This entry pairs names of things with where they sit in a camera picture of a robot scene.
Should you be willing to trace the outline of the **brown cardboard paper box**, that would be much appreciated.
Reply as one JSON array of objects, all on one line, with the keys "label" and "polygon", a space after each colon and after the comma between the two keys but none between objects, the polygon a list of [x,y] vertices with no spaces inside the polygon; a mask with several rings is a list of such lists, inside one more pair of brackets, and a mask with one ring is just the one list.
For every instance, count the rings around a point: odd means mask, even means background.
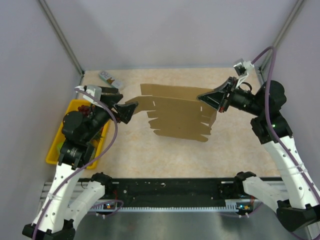
[{"label": "brown cardboard paper box", "polygon": [[209,88],[142,83],[134,113],[145,111],[150,128],[158,136],[207,142],[217,110],[198,100]]}]

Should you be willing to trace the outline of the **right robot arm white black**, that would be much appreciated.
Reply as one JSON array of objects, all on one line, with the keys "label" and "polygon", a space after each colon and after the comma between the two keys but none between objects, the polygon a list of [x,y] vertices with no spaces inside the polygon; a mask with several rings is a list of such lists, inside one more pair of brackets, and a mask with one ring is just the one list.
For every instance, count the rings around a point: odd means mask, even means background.
[{"label": "right robot arm white black", "polygon": [[229,107],[254,115],[251,129],[274,161],[286,193],[270,186],[253,172],[234,177],[233,192],[239,198],[252,196],[276,214],[281,225],[294,232],[320,221],[320,191],[312,181],[296,148],[293,132],[280,112],[286,103],[285,89],[275,80],[265,82],[253,94],[229,77],[221,86],[197,96],[220,113]]}]

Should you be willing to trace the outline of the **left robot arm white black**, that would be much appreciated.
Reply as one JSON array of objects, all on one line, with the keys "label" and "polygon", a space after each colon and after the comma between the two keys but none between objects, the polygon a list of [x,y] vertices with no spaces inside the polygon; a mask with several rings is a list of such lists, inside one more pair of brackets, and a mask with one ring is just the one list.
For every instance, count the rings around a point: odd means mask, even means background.
[{"label": "left robot arm white black", "polygon": [[22,234],[32,240],[72,240],[80,222],[95,203],[100,198],[109,198],[114,191],[112,178],[96,173],[83,192],[71,200],[85,168],[98,159],[92,143],[94,137],[108,121],[115,125],[128,124],[138,102],[120,104],[123,95],[114,87],[79,85],[75,91],[90,102],[89,113],[73,110],[62,120],[61,133],[65,140],[54,179],[38,215],[22,230]]}]

